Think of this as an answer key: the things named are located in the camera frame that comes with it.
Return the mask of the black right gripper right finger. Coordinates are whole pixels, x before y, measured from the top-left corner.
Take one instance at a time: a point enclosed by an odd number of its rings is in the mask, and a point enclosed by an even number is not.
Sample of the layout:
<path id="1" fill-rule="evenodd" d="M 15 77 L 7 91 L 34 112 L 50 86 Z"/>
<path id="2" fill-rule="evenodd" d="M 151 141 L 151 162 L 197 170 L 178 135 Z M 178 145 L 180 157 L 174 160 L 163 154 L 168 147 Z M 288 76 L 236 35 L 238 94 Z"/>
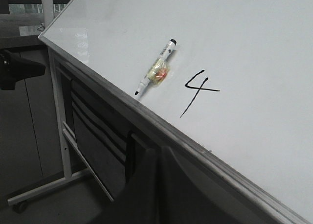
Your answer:
<path id="1" fill-rule="evenodd" d="M 116 224 L 237 224 L 189 179 L 169 148 L 147 149 L 117 201 Z"/>

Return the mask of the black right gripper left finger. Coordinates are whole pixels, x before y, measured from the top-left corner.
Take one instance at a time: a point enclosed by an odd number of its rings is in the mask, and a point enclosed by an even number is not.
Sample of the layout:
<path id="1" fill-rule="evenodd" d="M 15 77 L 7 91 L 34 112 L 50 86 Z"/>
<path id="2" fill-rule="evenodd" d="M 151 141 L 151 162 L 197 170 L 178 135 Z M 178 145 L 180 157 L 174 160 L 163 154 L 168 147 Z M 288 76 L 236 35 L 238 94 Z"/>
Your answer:
<path id="1" fill-rule="evenodd" d="M 45 65 L 0 50 L 0 89 L 14 90 L 18 81 L 45 74 Z"/>

